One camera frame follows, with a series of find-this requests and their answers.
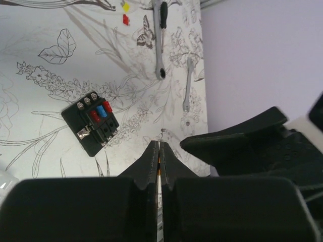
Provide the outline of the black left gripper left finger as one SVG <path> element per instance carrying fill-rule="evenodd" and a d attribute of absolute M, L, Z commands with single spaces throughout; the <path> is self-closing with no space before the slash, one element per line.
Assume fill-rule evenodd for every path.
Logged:
<path fill-rule="evenodd" d="M 1 207 L 1 241 L 156 241 L 159 144 L 114 177 L 19 182 Z"/>

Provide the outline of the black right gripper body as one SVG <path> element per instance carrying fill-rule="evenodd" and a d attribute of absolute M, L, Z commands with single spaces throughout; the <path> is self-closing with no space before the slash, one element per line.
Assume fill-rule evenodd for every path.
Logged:
<path fill-rule="evenodd" d="M 216 170 L 220 176 L 279 176 L 313 187 L 322 184 L 322 153 L 300 131 L 282 126 Z"/>

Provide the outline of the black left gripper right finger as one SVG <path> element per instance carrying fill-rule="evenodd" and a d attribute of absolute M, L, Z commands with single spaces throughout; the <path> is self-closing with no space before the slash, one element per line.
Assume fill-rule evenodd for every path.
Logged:
<path fill-rule="evenodd" d="M 164 241 L 315 241 L 299 189 L 278 177 L 199 177 L 159 147 Z"/>

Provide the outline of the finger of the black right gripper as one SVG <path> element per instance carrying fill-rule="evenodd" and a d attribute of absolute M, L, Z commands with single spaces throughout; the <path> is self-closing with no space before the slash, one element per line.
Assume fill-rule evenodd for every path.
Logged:
<path fill-rule="evenodd" d="M 224 130 L 187 137 L 180 142 L 180 147 L 201 161 L 217 167 L 230 158 L 240 156 L 252 142 L 273 137 L 287 120 L 280 109 L 274 106 Z"/>

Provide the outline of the black fuse box base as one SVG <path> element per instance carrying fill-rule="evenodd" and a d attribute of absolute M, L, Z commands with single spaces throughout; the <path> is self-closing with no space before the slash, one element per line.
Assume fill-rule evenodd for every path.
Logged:
<path fill-rule="evenodd" d="M 61 113 L 75 137 L 88 156 L 94 157 L 118 133 L 119 123 L 114 113 L 107 113 L 97 124 L 90 116 L 90 111 L 107 101 L 97 92 L 92 91 L 75 101 Z"/>

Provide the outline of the red blade fuse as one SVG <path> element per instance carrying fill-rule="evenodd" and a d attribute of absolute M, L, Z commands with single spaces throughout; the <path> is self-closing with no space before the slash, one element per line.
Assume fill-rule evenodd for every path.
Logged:
<path fill-rule="evenodd" d="M 101 119 L 95 110 L 90 111 L 90 116 L 97 124 L 101 122 Z"/>
<path fill-rule="evenodd" d="M 110 103 L 108 101 L 103 101 L 102 105 L 103 105 L 106 113 L 112 113 L 113 112 L 113 110 L 112 110 L 112 108 L 110 106 Z"/>

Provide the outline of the blue blade fuse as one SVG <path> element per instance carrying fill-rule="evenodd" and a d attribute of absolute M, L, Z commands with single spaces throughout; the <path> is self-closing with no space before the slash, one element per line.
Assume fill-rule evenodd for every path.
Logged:
<path fill-rule="evenodd" d="M 102 118 L 107 117 L 107 112 L 105 111 L 105 109 L 102 105 L 97 106 L 96 111 L 100 117 L 102 117 Z"/>

